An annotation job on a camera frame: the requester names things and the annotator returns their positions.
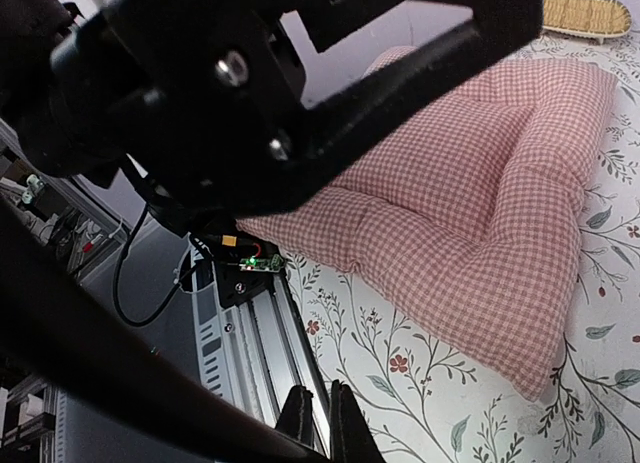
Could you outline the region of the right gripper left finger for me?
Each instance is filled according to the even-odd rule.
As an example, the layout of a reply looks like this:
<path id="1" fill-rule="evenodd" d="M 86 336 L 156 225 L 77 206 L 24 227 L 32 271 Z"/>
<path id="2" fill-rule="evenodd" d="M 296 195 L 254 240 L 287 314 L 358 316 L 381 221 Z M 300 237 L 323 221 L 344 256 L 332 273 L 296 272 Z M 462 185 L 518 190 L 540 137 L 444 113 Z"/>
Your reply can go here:
<path id="1" fill-rule="evenodd" d="M 293 386 L 281 409 L 275 429 L 286 436 L 312 446 L 314 443 L 313 394 L 304 386 Z"/>

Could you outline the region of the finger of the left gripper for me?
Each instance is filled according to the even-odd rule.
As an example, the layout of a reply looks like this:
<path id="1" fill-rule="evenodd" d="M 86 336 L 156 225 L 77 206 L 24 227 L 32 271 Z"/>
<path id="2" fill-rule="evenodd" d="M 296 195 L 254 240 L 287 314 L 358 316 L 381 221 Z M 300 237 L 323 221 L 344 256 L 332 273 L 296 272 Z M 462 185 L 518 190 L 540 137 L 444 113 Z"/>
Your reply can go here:
<path id="1" fill-rule="evenodd" d="M 543 0 L 424 0 L 466 6 L 466 21 L 316 106 L 284 114 L 286 160 L 269 151 L 241 169 L 238 218 L 293 211 L 417 111 L 523 47 L 542 25 Z"/>

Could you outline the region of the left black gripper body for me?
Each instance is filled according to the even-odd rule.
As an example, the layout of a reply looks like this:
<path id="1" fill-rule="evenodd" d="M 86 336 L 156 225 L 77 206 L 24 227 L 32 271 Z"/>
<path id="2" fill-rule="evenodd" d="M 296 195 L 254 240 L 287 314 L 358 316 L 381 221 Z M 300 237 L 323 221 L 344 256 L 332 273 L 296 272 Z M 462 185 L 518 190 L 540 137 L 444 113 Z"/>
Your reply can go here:
<path id="1" fill-rule="evenodd" d="M 309 199 L 304 70 L 280 25 L 307 0 L 1 0 L 1 116 L 27 160 L 178 219 Z"/>

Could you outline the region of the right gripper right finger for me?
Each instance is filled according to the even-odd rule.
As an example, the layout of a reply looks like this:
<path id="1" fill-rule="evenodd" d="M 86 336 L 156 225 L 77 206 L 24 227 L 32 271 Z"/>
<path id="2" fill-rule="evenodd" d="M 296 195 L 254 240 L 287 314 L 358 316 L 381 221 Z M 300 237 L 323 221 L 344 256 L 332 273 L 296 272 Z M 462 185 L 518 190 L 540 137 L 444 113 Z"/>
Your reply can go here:
<path id="1" fill-rule="evenodd" d="M 334 380 L 330 391 L 330 460 L 384 463 L 351 388 Z"/>

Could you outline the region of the black tent pole one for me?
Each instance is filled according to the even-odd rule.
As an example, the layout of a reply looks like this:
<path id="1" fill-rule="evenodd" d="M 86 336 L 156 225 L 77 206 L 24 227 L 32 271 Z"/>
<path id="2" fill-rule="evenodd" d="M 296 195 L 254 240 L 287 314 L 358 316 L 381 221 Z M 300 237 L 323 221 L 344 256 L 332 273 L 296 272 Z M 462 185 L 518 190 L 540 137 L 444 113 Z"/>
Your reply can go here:
<path id="1" fill-rule="evenodd" d="M 1 348 L 107 416 L 225 462 L 322 462 L 154 356 L 1 209 Z"/>

